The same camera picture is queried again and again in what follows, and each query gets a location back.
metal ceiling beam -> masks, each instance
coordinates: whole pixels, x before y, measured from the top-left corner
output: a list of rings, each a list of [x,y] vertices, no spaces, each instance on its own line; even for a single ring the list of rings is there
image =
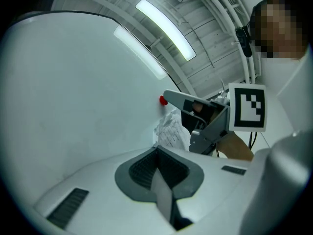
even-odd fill
[[[134,26],[137,30],[139,30],[151,43],[157,40],[157,38],[149,30],[147,30],[147,28],[145,28],[140,22],[138,22],[135,18],[133,18],[124,10],[120,9],[118,6],[106,0],[92,0],[92,1],[103,5],[104,7],[108,8],[109,10],[121,16],[124,20],[126,20],[128,23]],[[168,61],[168,63],[172,66],[173,70],[177,73],[181,81],[184,83],[188,92],[193,96],[197,96],[187,76],[184,74],[180,66],[176,63],[176,61],[171,56],[171,54],[167,51],[167,49],[161,44],[157,44],[156,48],[164,56],[164,58]]]

ceiling light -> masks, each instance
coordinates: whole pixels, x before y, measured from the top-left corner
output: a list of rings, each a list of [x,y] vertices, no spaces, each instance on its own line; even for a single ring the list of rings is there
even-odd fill
[[[154,73],[159,79],[166,77],[166,72],[155,57],[146,49],[146,47],[129,31],[122,26],[118,26],[114,35],[119,38],[131,51],[138,56],[141,61]]]
[[[195,51],[177,27],[157,8],[146,0],[141,0],[136,8],[150,18],[173,41],[184,58],[189,61],[196,56]]]

gray robot arm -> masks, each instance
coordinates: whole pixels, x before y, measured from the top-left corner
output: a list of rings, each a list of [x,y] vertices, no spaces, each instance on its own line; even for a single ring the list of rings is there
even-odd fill
[[[201,98],[191,96],[185,93],[166,90],[164,98],[179,108],[182,112],[198,118],[204,122],[203,129],[194,129],[191,133],[189,151],[200,154],[210,154],[216,147],[217,142],[224,138],[229,131],[230,106],[226,92],[221,92],[214,100],[203,100]],[[193,111],[184,109],[185,102],[199,102],[213,108],[223,108],[220,114],[209,124],[194,114]]]

red button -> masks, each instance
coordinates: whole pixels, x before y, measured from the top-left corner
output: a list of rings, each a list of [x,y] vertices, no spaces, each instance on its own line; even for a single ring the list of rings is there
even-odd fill
[[[165,100],[163,95],[160,96],[160,103],[161,103],[161,105],[167,105],[168,104],[168,102]]]

ceiling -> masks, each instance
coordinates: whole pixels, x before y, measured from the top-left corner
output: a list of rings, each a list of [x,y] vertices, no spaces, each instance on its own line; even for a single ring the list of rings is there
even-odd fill
[[[162,63],[178,87],[204,99],[227,85],[244,81],[243,63],[235,39],[216,10],[203,0],[147,0],[162,11],[183,33],[196,57],[186,61],[165,33],[136,9],[141,0],[54,0],[51,10],[79,10],[116,19],[131,31]]]

